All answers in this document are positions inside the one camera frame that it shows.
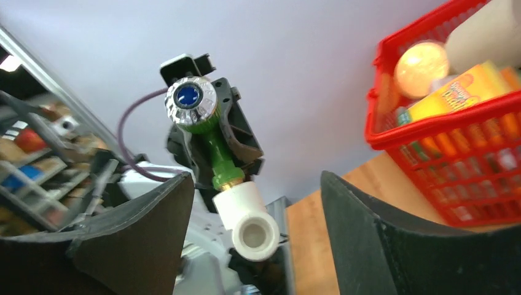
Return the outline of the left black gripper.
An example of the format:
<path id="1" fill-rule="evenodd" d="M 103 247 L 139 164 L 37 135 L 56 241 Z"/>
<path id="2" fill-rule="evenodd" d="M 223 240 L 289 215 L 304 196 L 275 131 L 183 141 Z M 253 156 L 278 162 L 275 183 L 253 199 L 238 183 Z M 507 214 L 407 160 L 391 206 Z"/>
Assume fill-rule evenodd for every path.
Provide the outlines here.
<path id="1" fill-rule="evenodd" d="M 210 82 L 215 86 L 221 104 L 219 126 L 225 145 L 230 149 L 235 165 L 245 174 L 243 182 L 251 181 L 262 168 L 264 153 L 239 105 L 241 95 L 225 78 Z M 213 172 L 199 136 L 185 132 L 173 123 L 166 148 L 177 163 L 192 169 L 199 189 L 219 192 L 213 187 Z"/>

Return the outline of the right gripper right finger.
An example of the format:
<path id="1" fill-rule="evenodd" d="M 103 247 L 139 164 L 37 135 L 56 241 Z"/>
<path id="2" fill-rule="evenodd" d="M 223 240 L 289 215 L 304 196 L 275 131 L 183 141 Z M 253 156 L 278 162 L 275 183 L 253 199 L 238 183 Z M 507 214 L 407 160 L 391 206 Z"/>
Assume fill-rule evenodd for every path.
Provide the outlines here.
<path id="1" fill-rule="evenodd" d="M 321 174 L 341 294 L 519 294 L 520 227 L 444 226 Z"/>

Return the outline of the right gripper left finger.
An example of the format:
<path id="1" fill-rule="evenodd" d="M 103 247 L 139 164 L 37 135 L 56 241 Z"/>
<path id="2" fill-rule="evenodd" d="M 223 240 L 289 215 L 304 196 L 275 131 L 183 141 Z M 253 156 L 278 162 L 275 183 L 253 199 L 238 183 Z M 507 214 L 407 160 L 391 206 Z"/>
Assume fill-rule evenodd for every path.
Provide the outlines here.
<path id="1" fill-rule="evenodd" d="M 78 229 L 1 239 L 2 294 L 172 294 L 194 182 L 183 173 Z"/>

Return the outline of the green water faucet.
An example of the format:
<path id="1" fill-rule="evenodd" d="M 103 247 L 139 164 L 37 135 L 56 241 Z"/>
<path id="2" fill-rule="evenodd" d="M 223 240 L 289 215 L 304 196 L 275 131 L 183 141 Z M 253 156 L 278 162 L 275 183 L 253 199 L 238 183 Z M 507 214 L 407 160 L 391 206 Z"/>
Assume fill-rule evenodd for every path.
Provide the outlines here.
<path id="1" fill-rule="evenodd" d="M 215 189 L 225 191 L 245 180 L 243 170 L 233 162 L 232 153 L 222 137 L 221 104 L 210 80 L 197 76 L 177 80 L 167 90 L 165 107 L 177 127 L 203 141 Z"/>

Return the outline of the white pipe elbow fitting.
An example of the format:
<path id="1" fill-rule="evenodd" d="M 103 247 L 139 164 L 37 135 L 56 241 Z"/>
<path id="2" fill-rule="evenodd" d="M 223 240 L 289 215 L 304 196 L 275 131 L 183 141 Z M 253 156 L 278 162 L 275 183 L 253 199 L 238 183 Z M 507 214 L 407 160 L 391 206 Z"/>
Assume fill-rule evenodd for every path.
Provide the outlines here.
<path id="1" fill-rule="evenodd" d="M 213 198 L 217 213 L 232 244 L 243 258 L 259 262 L 269 259 L 280 242 L 280 229 L 268 214 L 256 184 L 238 184 Z"/>

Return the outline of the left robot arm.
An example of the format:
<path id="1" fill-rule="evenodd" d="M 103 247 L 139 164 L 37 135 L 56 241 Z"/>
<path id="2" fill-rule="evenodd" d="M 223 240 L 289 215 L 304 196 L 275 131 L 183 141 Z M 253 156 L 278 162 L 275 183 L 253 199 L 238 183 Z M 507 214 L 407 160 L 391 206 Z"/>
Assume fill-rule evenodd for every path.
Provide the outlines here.
<path id="1" fill-rule="evenodd" d="M 194 205 L 185 237 L 186 262 L 176 289 L 195 294 L 292 294 L 285 201 L 266 204 L 254 182 L 263 151 L 228 80 L 204 76 L 173 78 L 163 95 L 172 121 L 167 149 L 176 167 L 139 164 L 123 141 L 133 103 L 117 127 L 117 142 L 135 173 L 164 182 L 188 168 Z"/>

